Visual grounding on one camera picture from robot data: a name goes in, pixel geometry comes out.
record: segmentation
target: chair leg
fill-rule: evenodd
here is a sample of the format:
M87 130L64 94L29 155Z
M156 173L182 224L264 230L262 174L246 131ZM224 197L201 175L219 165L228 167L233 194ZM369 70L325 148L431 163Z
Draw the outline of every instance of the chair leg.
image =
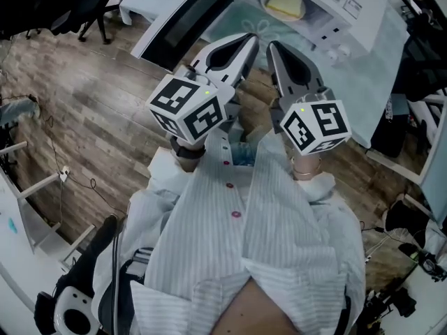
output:
M85 23L84 28L82 29L81 33L79 34L78 40L81 42L85 42L85 33L87 32L87 30L90 28L90 26L94 23L95 20L92 21L88 21Z
M101 32L101 37L103 38L103 44L109 45L110 39L105 35L104 17L101 15L96 19L96 21L98 21L99 31Z

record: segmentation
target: power outlet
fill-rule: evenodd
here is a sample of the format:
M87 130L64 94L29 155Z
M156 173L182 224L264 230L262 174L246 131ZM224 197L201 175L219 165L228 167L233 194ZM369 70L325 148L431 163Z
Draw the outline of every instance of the power outlet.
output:
M65 182L68 179L69 174L70 174L70 169L68 168L68 166L64 166L62 168L62 173L59 175L62 182Z

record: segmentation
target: electrical wire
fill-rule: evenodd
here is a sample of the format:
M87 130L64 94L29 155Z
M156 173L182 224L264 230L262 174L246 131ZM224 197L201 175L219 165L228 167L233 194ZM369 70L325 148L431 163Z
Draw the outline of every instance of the electrical wire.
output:
M396 239L396 238L392 237L390 234L388 234L387 232L385 232L385 230L384 230L382 227L366 228L366 229L362 229L362 232L364 232L364 231L372 231L372 230L374 230L374 231L376 231L376 232L378 232L378 233L384 233L385 235L389 236L392 240L397 241L397 242L400 242L400 243L402 243L402 244L407 243L407 242L403 242L403 241L401 241L400 239ZM421 231L425 231L425 230L419 230L419 231L417 231L415 234L412 234L411 236L414 238L414 236L416 236L416 235L417 235L419 232L421 232Z
M62 174L62 169L61 169L61 167L60 167L60 165L59 165L59 161L58 161L58 158L57 158L57 152L56 152L56 148L54 147L54 141L53 141L53 139L52 139L52 137L50 137L49 135L48 135L48 131L47 131L47 127L49 127L49 128L53 128L53 126L54 126L54 118L53 118L53 116L52 115L50 115L47 119L44 119L43 117L42 117L42 112L43 112L43 110L44 110L44 108L43 108L43 106L41 106L40 104L39 104L39 108L41 109L41 118L43 119L43 121L45 122L45 134L49 137L49 139L50 139L50 141L51 141L51 147L52 147L52 149L53 149L53 152L54 152L54 161L55 161L55 163L56 163L56 166L57 166L57 169L58 169L58 171L59 171L59 173L60 174ZM71 180L71 181L73 181L75 184L77 184L77 185L79 185L79 186L81 186L81 187L83 187L83 188L89 188L89 189L91 189L91 190L93 190L94 192L95 192L95 194L97 194L111 209L113 209L113 210L115 210L115 211L118 211L118 212L120 212L121 214L123 214L124 216L127 216L127 213L126 212L124 212L124 211L122 211L121 209L118 209L118 208L116 208L116 207L113 207L107 200L106 200L106 198L104 197L104 196L102 196L97 190L96 190L96 180L95 180L95 178L91 178L90 179L90 186L88 186L88 185L84 185L84 184L82 184L81 182L79 182L77 179L75 179L71 174L68 176L68 178Z
M121 209L118 209L116 207L113 207L105 198L104 196L102 196L97 190L96 190L96 180L95 178L91 178L90 179L90 186L85 186L83 184L81 184L78 180L74 179L71 175L68 176L68 178L71 181L74 181L76 184L78 184L79 186L83 187L83 188L90 188L92 189L101 199L103 199L103 201L111 208L114 209L115 211L121 212L123 215L127 216L127 213L122 211Z
M59 213L61 215L61 221L60 221L61 225L64 222L64 217L62 216L62 185L63 185L63 183L64 182L61 179L61 193L59 194Z
M364 232L364 231L370 231L370 230L373 230L375 227L371 227L371 228L366 228L365 229L365 222L363 222L363 221L360 221L360 224L362 225L362 232Z
M376 252L379 248L381 248L383 244L388 240L389 240L388 236L381 239L377 244L375 244L373 247L371 247L365 252L366 256L370 257L371 255L373 255L373 253Z

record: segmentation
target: cable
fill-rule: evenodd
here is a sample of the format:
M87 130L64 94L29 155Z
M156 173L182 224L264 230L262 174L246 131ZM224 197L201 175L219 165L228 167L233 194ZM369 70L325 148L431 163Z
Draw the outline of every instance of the cable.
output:
M389 239L389 237L384 237L381 239L377 244L375 244L373 247L368 249L365 254L367 257L370 257L375 251L377 251L379 248L383 246L383 244Z
M44 110L44 108L43 108L43 106L41 106L40 104L38 104L39 105L39 108L41 109L41 112ZM53 142L53 139L52 139L52 137L50 137L49 135L48 135L48 132L47 132L47 126L49 126L50 128L52 128L53 126L54 126L54 118L53 118L53 116L52 115L50 115L47 119L44 119L43 117L42 117L42 113L41 113L41 118L43 119L43 121L45 122L45 128L44 128L44 130L45 130L45 134L49 137L49 139L50 139L50 141L51 141L51 147L52 147L52 149L53 149L53 152L54 152L54 161L56 162L56 166L57 166L57 169L58 169L58 171L59 171L59 173L61 174L62 173L62 169L61 169L61 167L59 166L59 161L57 160L57 152L56 152L56 148L54 147L54 142ZM83 188L89 188L89 189L92 189L111 209L114 209L115 211L118 211L118 212L121 212L124 216L127 216L127 213L126 212L124 212L124 211L122 211L121 209L118 209L118 208L116 208L116 207L113 207L105 198L104 198L104 196L102 196L97 190L96 190L96 180L94 179L94 178L91 178L90 179L90 186L86 186L86 185L84 185L84 184L82 184L82 183L80 183L78 180L76 180L71 174L68 176L68 178L70 179L70 180L72 180L73 182L75 182L76 184L78 184L79 186L81 186L81 187L83 187Z
M5 101L5 100L7 100L7 99L19 99L19 98L24 98L24 97L29 97L30 96L30 94L24 94L24 95L22 95L22 96L12 96L12 97L5 97L5 98L1 98L3 101Z
M385 232L385 229L382 228L382 227L367 228L367 229L362 230L362 232L363 232L363 231L371 231L371 230L374 230L374 231L376 231L376 232L378 232L378 233L384 233L385 235L389 236L389 237L390 237L391 239L393 239L394 241L400 242L400 243L402 243L402 244L407 243L407 242L403 242L403 241L401 241L400 239L396 239L396 238L394 238L394 237L391 237L391 235L389 235L387 232ZM423 231L423 230L419 230L419 231L417 231L417 233L415 233L414 235L412 234L411 236L414 238L414 236L416 236L420 231Z
M77 183L79 186L83 187L83 188L90 188L92 189L100 198L103 199L103 201L111 208L114 209L115 211L119 211L121 212L123 215L127 216L127 213L122 211L121 209L117 209L116 207L113 207L105 198L104 196L102 196L97 190L96 190L96 180L95 178L91 178L90 179L90 186L85 186L83 184L81 184L78 180L74 179L71 175L68 176L68 178L72 181L74 181L75 183Z

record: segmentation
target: striped shirt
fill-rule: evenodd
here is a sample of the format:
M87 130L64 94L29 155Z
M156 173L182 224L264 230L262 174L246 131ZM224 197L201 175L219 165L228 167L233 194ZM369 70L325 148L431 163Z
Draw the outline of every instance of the striped shirt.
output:
M193 174L159 149L148 189L131 199L120 260L155 248L145 284L131 283L138 331L209 334L250 278L303 334L333 334L346 292L350 328L365 297L365 258L359 223L333 193L334 178L294 181L271 132L258 145L245 203L227 135L213 131L205 146ZM110 283L110 263L108 248L96 264L97 294Z

